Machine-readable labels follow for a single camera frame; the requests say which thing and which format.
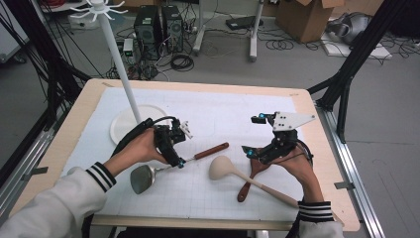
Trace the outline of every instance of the power strip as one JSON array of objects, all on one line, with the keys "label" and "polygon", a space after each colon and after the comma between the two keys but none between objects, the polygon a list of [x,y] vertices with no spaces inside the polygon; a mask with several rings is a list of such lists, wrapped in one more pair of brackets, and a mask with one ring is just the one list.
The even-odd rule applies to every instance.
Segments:
[{"label": "power strip", "polygon": [[80,16],[84,13],[75,13],[67,16],[70,27],[73,30],[92,30],[99,28],[99,21],[92,22],[93,16],[88,16],[84,18],[73,18],[71,16]]},{"label": "power strip", "polygon": [[136,63],[136,56],[134,53],[134,44],[133,39],[125,39],[124,46],[123,46],[123,53],[126,56],[126,61],[128,64],[135,64]]}]

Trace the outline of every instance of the person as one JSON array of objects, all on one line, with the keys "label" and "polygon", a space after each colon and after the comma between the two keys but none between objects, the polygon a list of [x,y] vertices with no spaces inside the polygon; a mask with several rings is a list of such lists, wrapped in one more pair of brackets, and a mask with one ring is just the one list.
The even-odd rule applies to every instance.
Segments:
[{"label": "person", "polygon": [[[285,167],[302,184],[305,201],[299,202],[300,237],[342,237],[341,224],[333,221],[330,203],[324,201],[312,168],[298,150],[273,163]],[[116,184],[115,177],[136,163],[151,160],[167,164],[155,147],[153,128],[103,165],[71,169],[11,216],[0,227],[0,237],[80,237],[83,219],[105,205],[106,191]]]},{"label": "person", "polygon": [[291,237],[344,237],[343,226],[334,221],[331,202],[325,201],[321,186],[302,147],[296,147],[286,157],[271,163],[284,167],[302,185],[299,213],[286,238]]}]

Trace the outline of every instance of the wooden table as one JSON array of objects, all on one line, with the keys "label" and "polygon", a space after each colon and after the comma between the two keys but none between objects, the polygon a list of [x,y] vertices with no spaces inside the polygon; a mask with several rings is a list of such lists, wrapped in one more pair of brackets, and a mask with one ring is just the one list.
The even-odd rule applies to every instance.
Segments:
[{"label": "wooden table", "polygon": [[[296,112],[317,114],[309,93],[304,89],[154,81],[131,81],[131,84],[133,88],[144,89],[188,90],[290,97],[294,103]],[[107,87],[122,87],[122,83],[120,80],[108,79],[92,79],[87,82],[38,166],[38,168],[48,167],[48,172],[46,174],[32,176],[16,202],[11,214],[18,211],[40,191],[52,187],[55,181],[60,177],[67,159],[76,146],[103,91]],[[301,129],[305,135],[305,143],[316,156],[314,170],[320,181],[325,199],[332,201],[334,212],[345,224],[345,231],[359,230],[360,223],[348,192],[345,189],[336,189],[334,186],[335,182],[343,181],[343,178],[321,122],[317,119],[316,121],[302,126]],[[92,224],[249,230],[288,230],[291,225],[289,222],[271,221],[150,218],[110,215],[96,215]]]}]

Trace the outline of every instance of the wooden spoon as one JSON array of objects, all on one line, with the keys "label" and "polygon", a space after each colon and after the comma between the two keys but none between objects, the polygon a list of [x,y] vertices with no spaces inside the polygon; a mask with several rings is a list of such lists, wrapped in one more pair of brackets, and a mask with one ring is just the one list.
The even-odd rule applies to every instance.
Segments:
[{"label": "wooden spoon", "polygon": [[235,168],[235,166],[232,164],[231,160],[225,156],[219,156],[216,157],[216,159],[213,160],[213,162],[210,165],[209,169],[209,177],[211,180],[218,180],[222,179],[223,177],[232,174],[235,175],[245,181],[248,181],[250,184],[255,185],[262,189],[263,191],[266,191],[270,195],[274,196],[275,198],[283,201],[284,203],[292,206],[292,207],[298,207],[297,201],[293,199],[292,197],[281,193],[277,190],[272,189],[269,186],[266,186],[262,183],[259,183],[251,178],[248,178],[246,175],[242,174],[238,169]]},{"label": "wooden spoon", "polygon": [[[266,169],[269,168],[270,165],[264,165],[261,162],[257,160],[250,160],[251,164],[251,175],[250,178],[253,179],[259,172],[263,172]],[[251,184],[249,182],[245,182],[244,186],[241,188],[241,190],[238,193],[237,200],[239,202],[243,202],[245,198],[247,198],[248,191],[250,191]]]}]

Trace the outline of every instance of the hand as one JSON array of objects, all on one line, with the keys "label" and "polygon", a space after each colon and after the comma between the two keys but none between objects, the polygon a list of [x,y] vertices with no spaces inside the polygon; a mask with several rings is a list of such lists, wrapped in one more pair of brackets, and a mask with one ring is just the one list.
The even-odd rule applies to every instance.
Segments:
[{"label": "hand", "polygon": [[319,181],[309,164],[305,153],[298,147],[287,156],[277,158],[271,162],[274,165],[284,167],[291,175],[302,184],[305,202],[324,201]]},{"label": "hand", "polygon": [[284,167],[299,181],[306,180],[308,176],[313,174],[312,167],[306,159],[305,153],[298,147],[291,151],[287,156],[277,158],[271,163]]},{"label": "hand", "polygon": [[132,140],[121,152],[109,159],[104,164],[105,168],[115,177],[135,163],[157,160],[167,164],[155,147],[154,137],[155,129],[149,128]]}]

